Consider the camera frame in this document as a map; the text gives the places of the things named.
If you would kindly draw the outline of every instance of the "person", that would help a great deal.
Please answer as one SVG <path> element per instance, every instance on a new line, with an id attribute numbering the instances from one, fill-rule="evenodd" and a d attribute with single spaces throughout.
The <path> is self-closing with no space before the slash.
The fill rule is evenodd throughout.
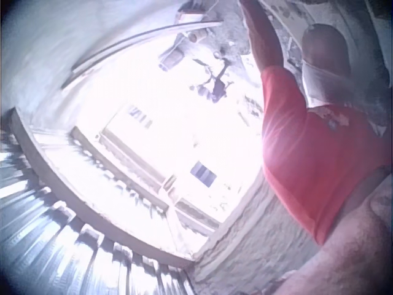
<path id="1" fill-rule="evenodd" d="M 343 259 L 344 250 L 335 244 L 345 245 L 346 254 L 352 260 L 364 258 L 362 253 L 356 252 L 362 247 L 368 249 L 365 253 L 374 256 L 370 250 L 373 246 L 386 258 L 386 248 L 391 243 L 384 240 L 386 244 L 381 246 L 383 239 L 380 238 L 362 240 L 363 233 L 354 220 L 360 222 L 359 216 L 369 215 L 364 211 L 371 202 L 370 194 L 384 179 L 391 179 L 391 127 L 377 134 L 367 116 L 351 107 L 362 94 L 351 80 L 345 38 L 329 25 L 315 24 L 305 31 L 302 39 L 304 97 L 294 76 L 284 68 L 279 38 L 261 4 L 258 0 L 239 2 L 252 54 L 262 76 L 263 170 L 267 181 L 288 212 L 320 246 L 326 244 L 328 251 L 340 252 L 335 255 L 336 259 Z M 376 226 L 373 219 L 366 217 L 365 220 L 370 221 L 365 225 L 369 227 L 367 230 L 372 228 L 375 233 L 381 233 L 378 226 L 373 227 Z M 333 256 L 325 263 L 332 266 Z M 320 267 L 323 259 L 316 259 L 315 264 Z M 382 259 L 379 257 L 376 261 L 382 262 Z M 305 267 L 314 275 L 318 271 L 315 267 Z M 327 265 L 325 270 L 329 269 L 334 268 Z M 279 294 L 316 294 L 322 290 L 321 281 L 313 293 L 303 288 L 292 293 L 286 289 L 286 293 Z M 328 286 L 326 290 L 322 294 L 368 294 L 334 292 Z"/>

